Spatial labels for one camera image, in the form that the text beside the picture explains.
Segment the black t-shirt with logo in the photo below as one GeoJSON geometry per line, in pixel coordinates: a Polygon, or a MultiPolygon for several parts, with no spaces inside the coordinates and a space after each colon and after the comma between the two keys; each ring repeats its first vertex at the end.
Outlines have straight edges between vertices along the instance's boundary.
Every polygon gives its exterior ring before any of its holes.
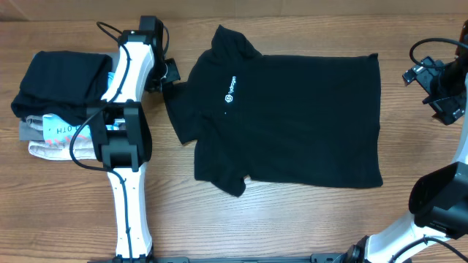
{"type": "Polygon", "coordinates": [[[250,178],[333,188],[383,184],[377,54],[264,55],[219,27],[188,79],[164,92],[195,178],[239,197],[250,178]]]}

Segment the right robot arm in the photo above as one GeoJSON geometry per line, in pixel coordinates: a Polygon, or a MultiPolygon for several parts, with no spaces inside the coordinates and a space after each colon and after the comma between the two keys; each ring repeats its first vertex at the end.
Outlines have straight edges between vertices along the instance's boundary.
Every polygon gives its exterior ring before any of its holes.
{"type": "MultiPolygon", "coordinates": [[[[427,92],[435,118],[452,124],[467,116],[467,56],[459,54],[449,64],[424,58],[403,75],[427,92]]],[[[365,236],[337,258],[338,262],[409,262],[411,257],[436,243],[467,234],[467,127],[452,162],[421,177],[409,196],[409,210],[382,232],[365,236]]]]}

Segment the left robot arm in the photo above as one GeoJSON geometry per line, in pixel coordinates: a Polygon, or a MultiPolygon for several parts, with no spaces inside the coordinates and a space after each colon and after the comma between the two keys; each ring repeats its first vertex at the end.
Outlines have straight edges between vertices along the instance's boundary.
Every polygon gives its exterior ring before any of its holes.
{"type": "Polygon", "coordinates": [[[116,212],[114,262],[153,262],[146,215],[145,176],[151,132],[141,99],[146,86],[178,80],[173,61],[162,55],[162,34],[126,30],[118,38],[113,82],[87,115],[95,156],[109,178],[116,212]]]}

